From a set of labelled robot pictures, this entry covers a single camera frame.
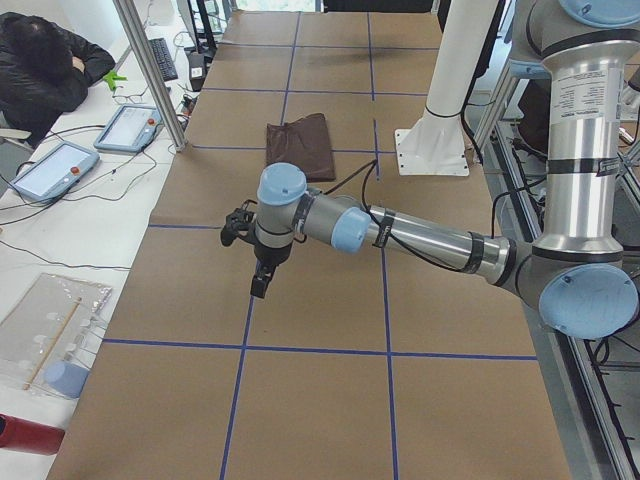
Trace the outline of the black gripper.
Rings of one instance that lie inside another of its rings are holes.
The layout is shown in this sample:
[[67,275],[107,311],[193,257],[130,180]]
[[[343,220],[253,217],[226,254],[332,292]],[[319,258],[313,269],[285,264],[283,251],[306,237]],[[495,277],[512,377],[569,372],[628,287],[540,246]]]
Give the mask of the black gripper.
[[267,244],[254,236],[254,254],[258,265],[256,273],[251,280],[250,294],[253,297],[264,299],[275,269],[284,263],[290,256],[293,244],[293,236],[287,235],[279,238],[277,246]]

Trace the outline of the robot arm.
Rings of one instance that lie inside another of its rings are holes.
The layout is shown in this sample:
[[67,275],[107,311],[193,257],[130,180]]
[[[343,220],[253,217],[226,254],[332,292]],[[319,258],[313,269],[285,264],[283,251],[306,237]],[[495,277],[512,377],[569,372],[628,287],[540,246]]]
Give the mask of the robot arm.
[[327,196],[289,163],[266,167],[249,238],[258,261],[251,292],[266,294],[296,234],[355,253],[364,243],[476,274],[518,296],[549,327],[597,339],[628,325],[639,294],[612,234],[626,62],[639,48],[635,1],[520,1],[511,54],[551,77],[546,203],[529,243]]

